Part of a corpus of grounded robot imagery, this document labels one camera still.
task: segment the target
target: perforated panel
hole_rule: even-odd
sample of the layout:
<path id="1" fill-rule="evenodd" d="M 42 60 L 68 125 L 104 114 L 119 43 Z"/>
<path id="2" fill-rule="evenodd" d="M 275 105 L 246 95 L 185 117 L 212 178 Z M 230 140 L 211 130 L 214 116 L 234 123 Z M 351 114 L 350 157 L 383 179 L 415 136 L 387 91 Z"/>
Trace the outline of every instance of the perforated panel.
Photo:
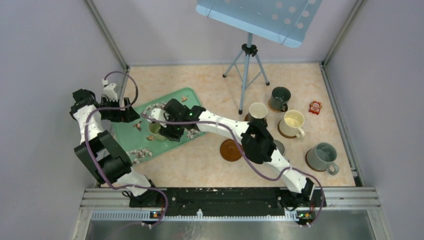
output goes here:
<path id="1" fill-rule="evenodd" d="M 198 0 L 198 13 L 297 48 L 322 0 Z"/>

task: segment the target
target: white mug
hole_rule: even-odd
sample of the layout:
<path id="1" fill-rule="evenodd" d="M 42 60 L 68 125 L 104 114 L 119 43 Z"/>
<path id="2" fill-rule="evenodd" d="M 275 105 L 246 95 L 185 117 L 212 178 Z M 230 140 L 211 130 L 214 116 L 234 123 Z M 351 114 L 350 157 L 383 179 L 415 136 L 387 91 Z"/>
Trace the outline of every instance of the white mug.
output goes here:
<path id="1" fill-rule="evenodd" d="M 255 102 L 249 107 L 249 113 L 247 114 L 245 121 L 253 122 L 254 120 L 260 120 L 265 127 L 268 127 L 267 123 L 268 108 L 265 104 Z"/>
<path id="2" fill-rule="evenodd" d="M 305 137 L 305 131 L 301 128 L 305 123 L 305 117 L 300 111 L 289 110 L 278 123 L 278 132 L 285 138 L 301 139 Z"/>

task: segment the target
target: mug rim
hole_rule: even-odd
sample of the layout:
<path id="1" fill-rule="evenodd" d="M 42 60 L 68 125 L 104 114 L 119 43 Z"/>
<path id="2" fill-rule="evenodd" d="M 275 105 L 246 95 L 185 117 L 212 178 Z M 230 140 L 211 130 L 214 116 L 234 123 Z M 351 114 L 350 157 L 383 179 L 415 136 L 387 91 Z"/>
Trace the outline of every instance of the mug rim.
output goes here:
<path id="1" fill-rule="evenodd" d="M 252 115 L 252 113 L 251 113 L 251 107 L 252 107 L 253 105 L 260 105 L 261 107 L 263 107 L 263 109 L 265 109 L 265 110 L 266 110 L 265 116 L 263 116 L 263 117 L 256 117 L 256 116 L 253 116 L 253 115 Z M 263 119 L 263 118 L 266 118 L 266 117 L 267 117 L 267 115 L 268 115 L 268 107 L 267 107 L 265 104 L 263 104 L 262 102 L 254 102 L 254 103 L 252 103 L 252 104 L 249 106 L 249 114 L 250 114 L 253 118 L 255 118 L 255 119 Z"/>
<path id="2" fill-rule="evenodd" d="M 303 122 L 302 122 L 302 124 L 300 126 L 290 126 L 287 123 L 287 121 L 286 121 L 286 114 L 288 114 L 289 112 L 297 112 L 297 113 L 299 113 L 302 116 Z M 289 126 L 290 128 L 294 128 L 294 129 L 301 128 L 305 124 L 305 116 L 300 111 L 294 110 L 294 109 L 286 111 L 285 114 L 284 114 L 284 116 L 282 117 L 282 119 L 284 120 L 284 123 L 287 124 L 287 126 Z"/>
<path id="3" fill-rule="evenodd" d="M 287 90 L 287 92 L 288 92 L 288 99 L 287 100 L 285 100 L 284 99 L 284 101 L 283 101 L 283 103 L 287 103 L 291 98 L 292 98 L 292 92 L 287 88 L 287 87 L 284 87 L 284 86 L 277 86 L 277 87 L 274 87 L 274 89 L 272 90 L 272 92 L 271 92 L 271 97 L 273 98 L 273 99 L 275 99 L 276 97 L 274 96 L 274 91 L 276 90 L 276 89 L 278 89 L 278 88 L 281 88 L 281 89 L 284 89 L 284 90 Z"/>
<path id="4" fill-rule="evenodd" d="M 324 160 L 322 160 L 319 156 L 318 156 L 318 154 L 317 154 L 317 148 L 318 148 L 318 146 L 319 145 L 321 145 L 321 144 L 325 144 L 327 147 L 329 146 L 333 151 L 334 151 L 334 160 L 332 160 L 332 161 L 324 161 Z M 315 155 L 318 157 L 318 159 L 321 161 L 321 162 L 324 162 L 324 163 L 334 163 L 335 161 L 336 161 L 336 159 L 337 159 L 337 151 L 336 151 L 336 148 L 333 146 L 333 145 L 331 145 L 330 143 L 328 143 L 328 142 L 324 142 L 324 141 L 322 141 L 322 142 L 320 142 L 320 143 L 318 143 L 317 145 L 315 145 L 314 147 L 313 147 L 313 151 L 314 151 L 314 153 L 315 153 Z"/>

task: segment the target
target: coaster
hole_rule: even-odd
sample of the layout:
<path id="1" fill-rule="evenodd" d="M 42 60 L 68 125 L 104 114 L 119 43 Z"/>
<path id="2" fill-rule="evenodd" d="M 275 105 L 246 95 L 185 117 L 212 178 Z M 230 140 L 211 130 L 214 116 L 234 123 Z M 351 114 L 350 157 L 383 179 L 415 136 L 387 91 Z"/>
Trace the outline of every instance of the coaster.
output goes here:
<path id="1" fill-rule="evenodd" d="M 271 107 L 271 105 L 270 105 L 270 101 L 271 101 L 271 99 L 269 99 L 268 100 L 268 108 L 271 110 L 271 111 L 273 111 L 274 113 L 284 113 L 283 111 L 280 111 L 280 110 L 275 110 L 274 108 L 272 108 Z"/>
<path id="2" fill-rule="evenodd" d="M 295 139 L 295 138 L 296 138 L 296 136 L 287 136 L 286 134 L 284 134 L 284 133 L 280 130 L 280 122 L 281 122 L 281 120 L 278 122 L 278 125 L 277 125 L 277 129 L 278 129 L 279 134 L 281 134 L 281 136 L 285 137 L 286 139 Z"/>
<path id="3" fill-rule="evenodd" d="M 235 162 L 242 158 L 242 154 L 233 139 L 223 141 L 219 147 L 219 152 L 221 153 L 221 157 L 228 162 Z"/>
<path id="4" fill-rule="evenodd" d="M 326 170 L 316 170 L 315 168 L 311 167 L 311 165 L 309 165 L 308 158 L 307 158 L 309 151 L 310 151 L 310 149 L 307 151 L 307 153 L 306 153 L 306 155 L 305 155 L 306 165 L 307 165 L 310 169 L 314 170 L 315 172 L 325 172 Z"/>

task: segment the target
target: gray wall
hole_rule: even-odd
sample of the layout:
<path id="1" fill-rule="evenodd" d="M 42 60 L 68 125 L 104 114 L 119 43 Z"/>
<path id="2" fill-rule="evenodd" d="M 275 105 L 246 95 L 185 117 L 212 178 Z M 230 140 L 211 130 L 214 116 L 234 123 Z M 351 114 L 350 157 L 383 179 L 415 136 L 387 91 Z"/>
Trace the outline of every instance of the gray wall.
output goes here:
<path id="1" fill-rule="evenodd" d="M 424 1 L 368 0 L 329 65 L 395 239 L 423 239 Z"/>
<path id="2" fill-rule="evenodd" d="M 120 67 L 82 0 L 2 0 L 0 35 L 0 239 L 69 239 L 94 183 L 72 92 Z"/>
<path id="3" fill-rule="evenodd" d="M 322 61 L 355 2 L 323 1 L 299 48 L 258 36 L 253 44 L 263 62 Z M 197 13 L 196 0 L 94 3 L 130 66 L 228 63 L 247 40 L 246 32 Z"/>

